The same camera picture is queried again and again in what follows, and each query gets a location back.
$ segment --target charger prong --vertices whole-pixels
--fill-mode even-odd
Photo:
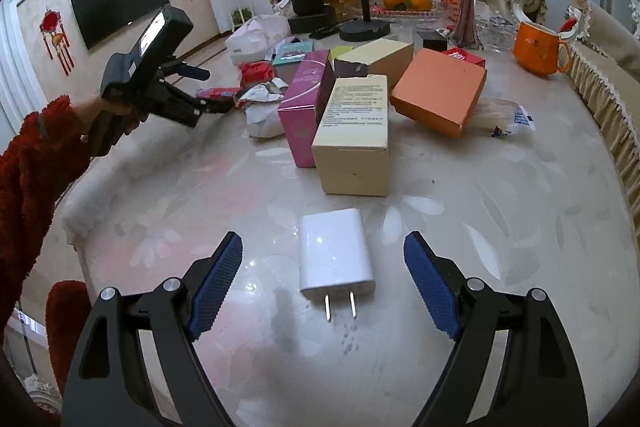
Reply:
[[[329,294],[324,295],[324,310],[326,311],[326,321],[331,322],[331,308],[329,307]]]
[[[353,296],[353,292],[349,292],[349,297],[351,299],[351,315],[356,318],[356,299]]]

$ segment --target person's arm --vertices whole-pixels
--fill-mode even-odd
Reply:
[[[53,219],[54,206],[89,166],[81,136],[101,110],[129,108],[96,98],[71,106],[68,96],[24,120],[20,134],[0,156],[0,325],[22,293]]]

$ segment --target glass vase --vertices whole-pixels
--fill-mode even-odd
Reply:
[[[481,50],[482,44],[476,31],[476,10],[474,0],[462,0],[460,5],[460,16],[456,29],[453,30],[451,40],[459,48],[470,50]]]

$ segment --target cream cardboard box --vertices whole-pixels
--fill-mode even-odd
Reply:
[[[384,74],[391,90],[414,60],[414,45],[378,39],[334,60],[335,76],[347,78]]]
[[[386,196],[389,188],[386,76],[338,78],[312,145],[327,194]]]

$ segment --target black round base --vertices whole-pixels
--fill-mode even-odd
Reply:
[[[384,21],[347,21],[340,25],[340,38],[345,42],[374,41],[389,33],[391,26]]]

